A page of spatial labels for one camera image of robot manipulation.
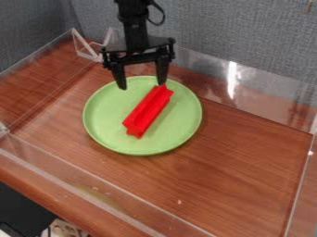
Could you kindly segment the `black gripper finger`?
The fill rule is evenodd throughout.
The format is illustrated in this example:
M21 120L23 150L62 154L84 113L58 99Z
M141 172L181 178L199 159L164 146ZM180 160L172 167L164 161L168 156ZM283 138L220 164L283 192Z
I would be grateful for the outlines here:
M125 65L118 61L112 61L109 69L112 70L114 80L122 90L128 89Z
M162 85L166 83L168 80L170 58L168 56L158 56L156 60L156 65L157 65L158 84Z

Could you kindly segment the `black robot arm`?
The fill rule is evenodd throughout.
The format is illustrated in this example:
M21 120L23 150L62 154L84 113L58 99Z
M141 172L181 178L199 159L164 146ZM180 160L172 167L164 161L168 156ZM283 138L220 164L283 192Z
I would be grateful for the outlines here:
M120 8L118 20L125 26L125 37L101 48L104 67L112 71L118 87L126 90L126 66L154 62L158 85L162 85L176 59L176 39L150 35L148 22L161 26L166 20L165 11L156 0L114 2Z

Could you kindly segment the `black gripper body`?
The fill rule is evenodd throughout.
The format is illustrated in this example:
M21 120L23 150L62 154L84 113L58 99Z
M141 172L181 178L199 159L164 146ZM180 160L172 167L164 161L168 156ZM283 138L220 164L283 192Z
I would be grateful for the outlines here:
M112 69L114 65L136 65L164 61L170 63L176 59L176 39L150 35L146 42L132 42L121 38L114 43L101 47L104 67Z

